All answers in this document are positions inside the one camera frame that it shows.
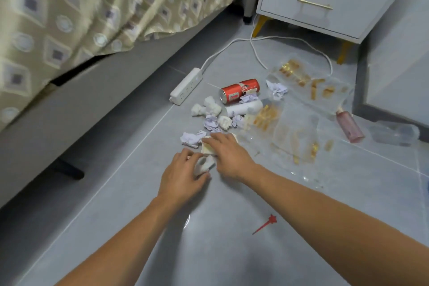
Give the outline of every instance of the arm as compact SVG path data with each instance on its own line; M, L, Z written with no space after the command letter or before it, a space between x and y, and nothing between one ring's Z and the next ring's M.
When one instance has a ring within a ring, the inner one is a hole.
M149 206L57 286L134 285L169 220L208 180L209 173L194 180L193 170L201 156L188 149L177 153L162 175L158 196Z
M269 203L351 285L424 285L429 248L391 226L254 163L228 134L203 139L217 169Z

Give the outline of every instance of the red can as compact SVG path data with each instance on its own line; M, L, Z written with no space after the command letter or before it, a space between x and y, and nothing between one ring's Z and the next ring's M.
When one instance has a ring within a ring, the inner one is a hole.
M219 96L222 103L227 104L239 99L251 89L256 89L256 91L259 92L260 87L256 79L244 80L240 83L221 88L219 91Z

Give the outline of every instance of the hand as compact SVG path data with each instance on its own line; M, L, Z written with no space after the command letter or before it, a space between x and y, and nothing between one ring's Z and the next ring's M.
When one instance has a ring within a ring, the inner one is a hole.
M187 148L176 153L162 175L158 196L166 196L181 207L196 195L210 178L208 172L198 180L193 175L196 162L203 156L204 154L194 153Z
M220 132L210 134L212 138L203 138L217 155L217 170L225 176L244 182L246 176L255 167L249 153L241 147L232 134Z

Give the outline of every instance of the power strip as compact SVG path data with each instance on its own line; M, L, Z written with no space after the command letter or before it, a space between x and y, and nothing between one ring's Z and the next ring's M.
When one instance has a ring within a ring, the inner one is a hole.
M201 82L202 72L199 68L194 68L170 93L170 101L180 105L189 96L193 89Z

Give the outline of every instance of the white cable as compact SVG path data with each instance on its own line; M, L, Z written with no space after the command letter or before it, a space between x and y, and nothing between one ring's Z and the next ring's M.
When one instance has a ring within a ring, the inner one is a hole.
M287 37L287 36L265 36L265 37L261 37L261 38L252 38L253 31L254 31L254 29L252 30L252 33L251 33L251 35L250 35L250 39L244 39L244 38L237 38L237 39L234 39L234 40L232 40L231 42L229 42L229 43L228 43L224 48L222 48L221 50L217 51L215 54L213 54L213 55L209 56L209 57L207 58L207 60L206 60L206 61L202 64L202 66L201 66L202 73L204 73L204 72L206 71L206 69L207 69L207 68L204 68L204 66L206 66L207 62L208 62L211 58L218 56L220 53L222 53L223 51L225 51L225 50L226 50L230 45L232 45L234 42L237 42L237 41L250 42L250 45L252 46L252 49L253 49L253 52L254 52L254 54L255 54L256 59L258 60L258 62L261 64L261 66L262 66L262 67L264 67L266 70L268 70L267 66L265 66L265 65L263 64L263 62L261 61L261 59L259 58L258 53L256 52L256 49L255 49L255 46L253 45L253 43L252 43L252 42L253 42L253 41L266 40L266 39L287 39L287 40L298 40L298 41L302 41L302 42L304 42L306 45L308 45L311 49L313 49L314 51L316 51L316 52L320 53L322 56L324 56L324 57L326 58L326 60L328 61L328 63L329 63L329 67L330 67L330 74L328 75L328 77L329 77L329 76L331 76L331 75L333 74L334 69L333 69L333 67L332 67L332 62L331 62L331 60L329 59L329 57L328 57L326 54L324 54L322 51L320 51L320 50L316 49L315 47L313 47L313 46L312 46L311 44L309 44L306 40L303 40L303 39L300 39L300 38Z

